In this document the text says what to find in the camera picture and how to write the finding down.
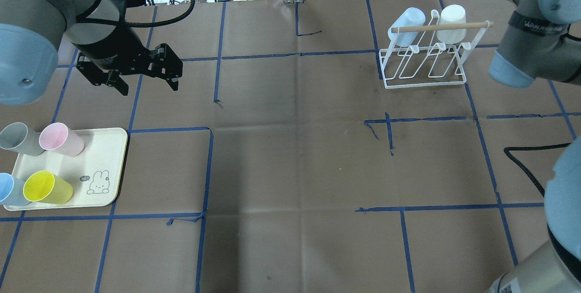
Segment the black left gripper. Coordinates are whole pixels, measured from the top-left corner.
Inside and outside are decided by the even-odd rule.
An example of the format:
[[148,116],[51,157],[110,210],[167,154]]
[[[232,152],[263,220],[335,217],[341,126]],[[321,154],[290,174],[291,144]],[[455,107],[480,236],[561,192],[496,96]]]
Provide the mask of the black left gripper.
[[129,85],[122,80],[122,75],[143,74],[159,78],[166,81],[173,91],[177,91],[183,74],[182,60],[166,43],[158,45],[154,50],[145,49],[143,53],[110,69],[100,68],[80,53],[75,67],[94,86],[114,87],[123,96],[128,95]]

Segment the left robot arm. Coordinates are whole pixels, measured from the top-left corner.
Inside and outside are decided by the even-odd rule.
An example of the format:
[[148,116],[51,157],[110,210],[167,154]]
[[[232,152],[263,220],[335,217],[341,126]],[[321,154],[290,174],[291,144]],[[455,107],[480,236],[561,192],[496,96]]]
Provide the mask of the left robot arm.
[[44,95],[58,65],[62,38],[78,49],[75,67],[94,86],[113,87],[127,95],[122,76],[143,74],[164,80],[173,91],[182,77],[181,59],[162,43],[147,49],[136,28],[155,28],[184,20],[159,22],[125,19],[129,8],[147,0],[1,0],[0,100],[3,105],[33,103]]

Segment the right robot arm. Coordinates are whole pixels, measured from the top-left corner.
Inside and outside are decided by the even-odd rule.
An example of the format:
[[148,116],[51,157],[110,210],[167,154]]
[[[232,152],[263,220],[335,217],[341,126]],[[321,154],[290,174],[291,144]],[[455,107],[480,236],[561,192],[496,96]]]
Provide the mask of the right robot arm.
[[[516,9],[488,74],[506,86],[528,87],[536,78],[580,84],[580,0],[507,0]],[[549,239],[496,279],[490,293],[580,291],[580,139],[566,146],[544,192]]]

